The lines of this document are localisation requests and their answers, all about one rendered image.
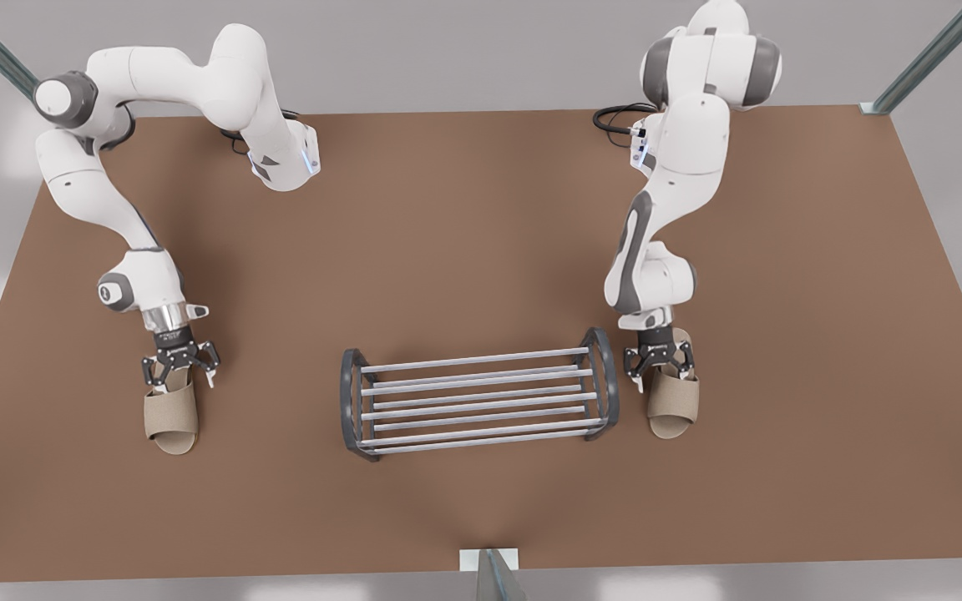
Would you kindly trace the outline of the beige slipper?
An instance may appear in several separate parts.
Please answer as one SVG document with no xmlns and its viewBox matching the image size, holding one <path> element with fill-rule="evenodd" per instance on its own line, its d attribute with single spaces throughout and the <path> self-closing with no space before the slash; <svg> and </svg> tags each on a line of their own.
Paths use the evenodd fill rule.
<svg viewBox="0 0 962 601">
<path fill-rule="evenodd" d="M 194 447 L 200 430 L 190 369 L 171 373 L 165 385 L 164 395 L 144 397 L 144 433 L 162 452 L 182 456 Z"/>
<path fill-rule="evenodd" d="M 646 401 L 651 430 L 661 440 L 679 437 L 694 425 L 700 403 L 691 336 L 681 328 L 673 328 L 673 342 L 676 343 L 673 358 L 678 366 L 668 362 L 656 368 Z"/>
</svg>

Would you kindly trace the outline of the grey metal shoe rack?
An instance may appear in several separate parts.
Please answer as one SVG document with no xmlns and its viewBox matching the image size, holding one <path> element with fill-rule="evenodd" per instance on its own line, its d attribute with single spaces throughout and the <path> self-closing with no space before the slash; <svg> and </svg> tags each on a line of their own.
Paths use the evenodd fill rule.
<svg viewBox="0 0 962 601">
<path fill-rule="evenodd" d="M 390 454 L 579 437 L 617 425 L 620 392 L 606 332 L 576 346 L 372 364 L 343 353 L 339 413 L 345 448 L 376 462 Z"/>
</svg>

